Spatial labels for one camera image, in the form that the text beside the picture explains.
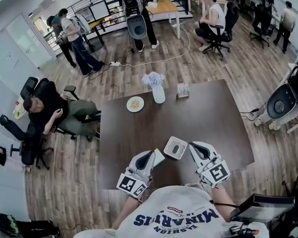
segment plate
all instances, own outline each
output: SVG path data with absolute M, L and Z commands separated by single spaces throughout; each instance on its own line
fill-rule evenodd
M 132 105 L 132 103 L 133 103 L 133 101 L 135 102 L 135 103 L 139 103 L 139 106 L 137 107 L 137 108 L 132 108 L 131 107 L 131 105 Z M 128 100 L 128 102 L 127 102 L 127 109 L 130 111 L 130 112 L 138 112 L 138 111 L 140 111 L 143 107 L 144 107 L 144 105 L 145 105 L 145 102 L 144 102 L 144 100 L 143 100 L 143 98 L 141 98 L 141 97 L 139 97 L 139 96 L 134 96 L 134 97 L 132 97 L 132 98 L 130 98 L 129 100 Z

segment hand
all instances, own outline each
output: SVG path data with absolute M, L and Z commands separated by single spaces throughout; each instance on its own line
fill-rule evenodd
M 66 96 L 64 93 L 61 95 L 61 98 L 65 101 L 70 100 L 70 97 Z
M 52 114 L 52 117 L 53 117 L 54 119 L 56 119 L 56 118 L 60 118 L 60 117 L 62 116 L 62 114 L 63 114 L 63 109 L 57 109 L 57 110 L 55 110 L 54 113 Z

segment white t-shirt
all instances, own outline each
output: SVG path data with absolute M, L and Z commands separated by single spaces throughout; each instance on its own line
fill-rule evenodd
M 210 8 L 209 8 L 209 18 L 211 17 L 211 10 L 216 10 L 219 14 L 219 18 L 218 18 L 218 22 L 217 25 L 223 26 L 222 29 L 220 29 L 220 33 L 221 35 L 224 33 L 225 31 L 225 16 L 224 16 L 224 12 L 222 10 L 222 8 L 220 7 L 220 5 L 218 3 L 213 4 Z M 216 28 L 209 26 L 210 29 L 217 35 L 218 31 Z
M 88 230 L 74 238 L 226 238 L 228 229 L 241 222 L 227 223 L 210 203 L 203 190 L 188 186 L 170 186 L 156 190 L 130 214 L 117 231 Z M 266 226 L 252 223 L 259 229 L 256 238 L 269 238 Z
M 71 20 L 69 20 L 68 18 L 62 18 L 61 19 L 61 26 L 63 28 L 63 31 L 66 33 L 69 33 L 71 30 L 68 28 L 69 25 L 74 26 L 74 24 L 71 22 Z M 69 36 L 69 41 L 72 42 L 74 40 L 76 40 L 79 37 L 79 34 L 73 34 L 71 36 Z

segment robotic glove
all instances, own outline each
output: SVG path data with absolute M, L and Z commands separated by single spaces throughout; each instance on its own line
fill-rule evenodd
M 227 164 L 212 145 L 195 141 L 189 143 L 189 148 L 203 183 L 214 188 L 227 180 L 230 176 Z
M 125 173 L 120 175 L 116 187 L 140 200 L 142 193 L 152 182 L 154 160 L 154 151 L 145 151 L 133 157 Z

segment office chair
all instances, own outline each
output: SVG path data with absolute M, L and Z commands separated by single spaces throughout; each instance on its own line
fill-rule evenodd
M 213 28 L 216 28 L 218 35 L 217 35 L 217 38 L 209 40 L 210 45 L 203 50 L 204 54 L 209 50 L 217 49 L 221 56 L 221 60 L 223 60 L 224 56 L 221 49 L 225 48 L 227 49 L 228 52 L 230 52 L 230 47 L 222 45 L 222 42 L 232 41 L 233 39 L 232 29 L 235 23 L 237 22 L 238 18 L 239 18 L 239 13 L 238 13 L 237 7 L 232 2 L 227 3 L 227 14 L 225 17 L 225 31 L 221 35 L 220 29 L 223 29 L 223 26 L 219 26 L 219 25 L 211 26 Z
M 254 37 L 251 40 L 257 39 L 260 41 L 264 48 L 264 42 L 269 46 L 269 42 L 265 40 L 262 36 L 267 36 L 270 33 L 270 22 L 272 20 L 272 16 L 269 13 L 268 8 L 263 6 L 262 4 L 258 4 L 255 6 L 255 20 L 253 22 L 254 30 L 257 34 L 250 32 L 249 35 L 253 35 Z
M 22 99 L 25 99 L 27 96 L 30 96 L 30 95 L 33 95 L 33 96 L 38 95 L 38 93 L 40 93 L 42 91 L 42 89 L 44 89 L 45 85 L 48 84 L 49 82 L 50 81 L 47 78 L 43 78 L 38 83 L 38 79 L 37 78 L 35 78 L 35 77 L 29 77 L 27 79 L 27 81 L 25 82 L 25 84 L 24 84 L 24 86 L 23 86 L 23 88 L 21 90 L 21 93 L 20 93 Z M 67 87 L 64 88 L 64 91 L 70 92 L 76 100 L 79 100 L 78 96 L 75 93 L 75 90 L 76 90 L 76 87 L 75 86 L 72 86 L 72 85 L 69 85 L 69 86 L 67 86 Z M 100 119 L 101 119 L 101 111 L 97 111 L 96 117 L 94 117 L 94 118 L 86 119 L 86 116 L 77 116 L 76 119 L 79 120 L 82 123 L 88 123 L 88 122 L 92 122 L 92 121 L 100 121 Z M 61 128 L 56 127 L 56 126 L 54 126 L 51 129 L 51 132 L 52 133 L 58 132 L 58 133 L 61 133 L 61 134 L 64 134 L 64 135 L 69 134 L 69 135 L 71 135 L 71 140 L 75 140 L 76 137 L 77 137 L 76 134 L 74 134 L 74 133 L 72 133 L 70 131 L 61 129 Z
M 41 132 L 38 132 L 37 129 L 30 123 L 27 132 L 25 133 L 19 128 L 18 125 L 15 124 L 14 121 L 11 121 L 5 115 L 1 115 L 0 124 L 9 132 L 11 132 L 11 134 L 15 136 L 17 140 L 21 141 L 19 148 L 14 148 L 13 144 L 11 144 L 10 156 L 12 156 L 13 152 L 19 152 L 23 164 L 31 166 L 33 165 L 36 158 L 35 166 L 37 168 L 40 168 L 39 161 L 41 161 L 47 170 L 50 169 L 45 164 L 43 154 L 49 150 L 53 151 L 54 149 L 51 147 L 42 149 L 46 139 L 42 139 L 40 141 Z

